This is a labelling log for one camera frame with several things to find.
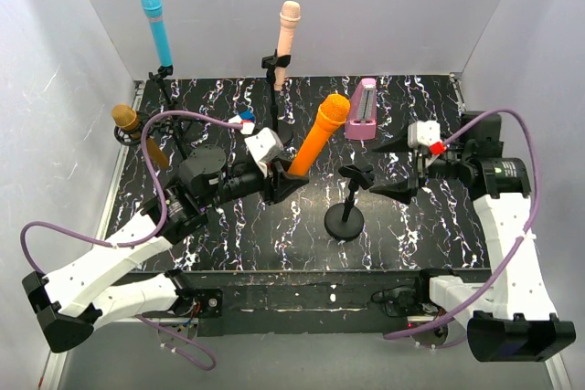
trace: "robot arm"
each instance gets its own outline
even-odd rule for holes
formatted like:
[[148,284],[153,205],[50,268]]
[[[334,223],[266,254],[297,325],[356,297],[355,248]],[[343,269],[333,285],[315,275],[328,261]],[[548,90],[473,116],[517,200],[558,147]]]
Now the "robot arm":
[[[479,114],[464,113],[462,125]],[[519,159],[502,157],[500,127],[498,115],[488,117],[445,151],[438,122],[415,122],[378,150],[412,151],[416,175],[371,190],[409,203],[428,178],[460,180],[482,224],[492,271],[523,233],[531,208],[527,169]],[[529,230],[493,287],[455,316],[467,328],[469,345],[478,361],[545,361],[575,341],[573,323],[558,319],[548,296],[535,238]],[[466,302],[482,286],[464,283],[449,269],[423,272],[415,295],[446,311]]]
[[[210,206],[260,193],[267,204],[280,203],[308,178],[289,175],[290,162],[278,157],[282,145],[264,129],[247,138],[251,158],[227,166],[226,155],[216,146],[195,150],[179,165],[165,187],[167,218],[158,236],[133,248],[118,248],[146,235],[160,219],[158,199],[144,203],[118,232],[108,238],[113,248],[95,246],[81,258],[47,275],[32,272],[23,279],[28,299],[47,338],[51,351],[67,351],[85,341],[94,330],[119,319],[148,311],[171,311],[184,315],[202,292],[192,290],[180,270],[152,279],[112,286],[123,275],[150,257],[169,250],[207,224]],[[213,290],[216,302],[221,291]],[[201,303],[199,315],[218,316]]]

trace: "white bracket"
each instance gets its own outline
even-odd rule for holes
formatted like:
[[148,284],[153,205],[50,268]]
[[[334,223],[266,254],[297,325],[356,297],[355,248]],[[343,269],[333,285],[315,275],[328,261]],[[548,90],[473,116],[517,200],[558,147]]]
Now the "white bracket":
[[[138,213],[107,241],[113,244],[135,241],[154,228],[148,215]],[[48,273],[45,291],[52,303],[58,301],[61,305],[60,314],[79,317],[96,297],[124,274],[171,247],[163,237],[153,237],[133,248],[94,246],[81,258]]]
[[167,311],[177,299],[175,284],[164,274],[142,282],[109,287],[93,301],[93,306],[103,312],[93,328],[97,330],[113,321],[148,311]]

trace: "round stand base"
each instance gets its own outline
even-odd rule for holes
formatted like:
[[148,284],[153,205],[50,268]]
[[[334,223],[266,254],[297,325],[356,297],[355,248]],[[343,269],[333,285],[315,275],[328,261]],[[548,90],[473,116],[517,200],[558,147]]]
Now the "round stand base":
[[325,213],[325,230],[335,239],[351,241],[359,237],[364,229],[364,215],[354,206],[349,212],[349,218],[344,223],[341,217],[344,214],[344,204],[338,203],[329,207]]
[[289,125],[285,121],[278,121],[278,137],[281,138],[281,142],[284,146],[288,146],[293,140],[293,126]]

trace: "gray wall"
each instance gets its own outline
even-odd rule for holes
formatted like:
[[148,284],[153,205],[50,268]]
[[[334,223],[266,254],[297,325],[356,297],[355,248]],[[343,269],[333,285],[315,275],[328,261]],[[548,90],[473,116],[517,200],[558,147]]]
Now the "gray wall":
[[[163,0],[177,78],[261,76],[285,0]],[[461,71],[499,0],[296,0],[290,75]],[[134,79],[158,67],[139,0],[91,0]]]
[[[0,387],[37,388],[48,346],[20,281],[18,235],[42,219],[94,234],[119,146],[109,110],[133,83],[89,0],[0,0]],[[29,234],[46,270],[88,248]]]
[[[470,108],[509,106],[532,128],[544,186],[537,248],[559,316],[577,326],[562,355],[575,388],[585,386],[584,23],[585,0],[502,0],[463,73]],[[504,138],[527,159],[513,121]]]
[[[467,343],[435,351],[381,334],[202,338],[218,357],[203,372],[160,348],[142,323],[113,323],[68,355],[59,390],[547,390],[539,364],[479,364]],[[201,361],[205,355],[188,348]]]

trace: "microphone stand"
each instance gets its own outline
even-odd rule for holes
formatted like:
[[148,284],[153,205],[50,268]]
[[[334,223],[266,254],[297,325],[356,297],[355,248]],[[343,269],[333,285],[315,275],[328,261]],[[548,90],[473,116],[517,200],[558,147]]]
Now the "microphone stand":
[[276,49],[274,55],[262,57],[262,68],[266,69],[266,82],[271,88],[271,129],[278,134],[283,145],[288,145],[293,139],[293,127],[284,121],[278,119],[278,104],[276,103],[276,68],[286,68],[291,62],[290,55],[278,57]]
[[[173,75],[173,66],[168,67],[161,66],[160,68],[158,68],[158,71],[155,74],[153,72],[148,72],[148,78],[154,81],[158,88],[163,93],[167,109],[175,110],[176,103],[173,100],[171,100],[171,98],[168,96],[168,93],[166,92],[165,78],[170,75]],[[183,160],[185,160],[188,156],[188,154],[185,151],[185,146],[183,144],[183,141],[185,139],[185,132],[183,131],[182,122],[176,116],[173,116],[171,118],[168,132],[171,134],[173,140],[175,141],[176,149],[181,154],[181,157],[183,157]]]

